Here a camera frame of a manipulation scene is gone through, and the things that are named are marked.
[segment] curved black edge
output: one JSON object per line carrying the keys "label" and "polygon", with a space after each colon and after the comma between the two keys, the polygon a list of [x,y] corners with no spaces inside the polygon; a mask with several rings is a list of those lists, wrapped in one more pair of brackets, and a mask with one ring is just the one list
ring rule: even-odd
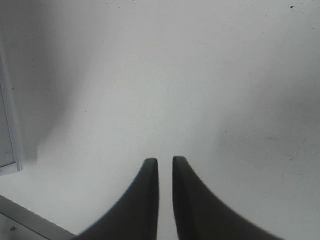
{"label": "curved black edge", "polygon": [[172,193],[180,240],[280,240],[219,200],[186,158],[173,158]]}
{"label": "curved black edge", "polygon": [[114,207],[74,240],[155,240],[158,215],[158,161],[151,158]]}

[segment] black curved object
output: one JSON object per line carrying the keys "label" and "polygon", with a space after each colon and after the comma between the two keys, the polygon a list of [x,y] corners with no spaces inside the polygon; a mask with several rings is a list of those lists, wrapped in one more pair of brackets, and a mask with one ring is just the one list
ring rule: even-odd
{"label": "black curved object", "polygon": [[74,240],[155,240],[158,215],[158,161],[151,158],[114,207]]}
{"label": "black curved object", "polygon": [[183,156],[173,158],[172,178],[174,216],[180,240],[280,240],[220,201]]}

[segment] white wall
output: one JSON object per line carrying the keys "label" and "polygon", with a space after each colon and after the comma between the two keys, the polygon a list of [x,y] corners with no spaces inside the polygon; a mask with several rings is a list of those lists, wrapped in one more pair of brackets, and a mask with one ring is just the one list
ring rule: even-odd
{"label": "white wall", "polygon": [[250,221],[285,239],[319,238],[318,0],[0,9],[25,158],[0,178],[1,195],[79,234],[156,157],[158,239],[177,239],[171,164],[183,155]]}

